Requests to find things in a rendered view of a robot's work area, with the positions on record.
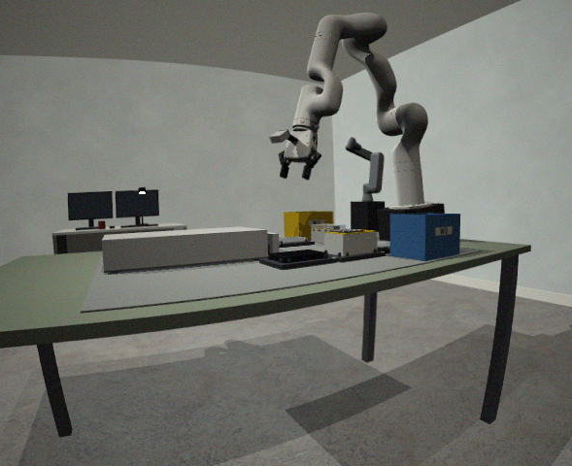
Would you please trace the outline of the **yellow open-top bin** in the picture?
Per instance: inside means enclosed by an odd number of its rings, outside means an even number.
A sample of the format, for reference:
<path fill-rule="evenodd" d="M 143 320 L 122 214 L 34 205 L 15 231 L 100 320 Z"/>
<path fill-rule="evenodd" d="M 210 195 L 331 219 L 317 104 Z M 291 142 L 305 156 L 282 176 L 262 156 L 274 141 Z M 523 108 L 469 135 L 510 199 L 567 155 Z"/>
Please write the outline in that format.
<path fill-rule="evenodd" d="M 333 212 L 284 212 L 285 237 L 311 239 L 311 224 L 333 224 Z"/>

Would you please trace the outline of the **blue box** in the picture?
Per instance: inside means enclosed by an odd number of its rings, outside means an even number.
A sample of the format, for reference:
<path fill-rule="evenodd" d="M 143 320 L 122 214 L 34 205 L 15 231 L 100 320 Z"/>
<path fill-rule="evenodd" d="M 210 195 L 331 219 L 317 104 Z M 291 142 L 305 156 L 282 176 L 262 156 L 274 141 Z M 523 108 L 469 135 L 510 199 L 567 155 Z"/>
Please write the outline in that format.
<path fill-rule="evenodd" d="M 460 214 L 390 214 L 389 256 L 428 261 L 459 254 Z"/>

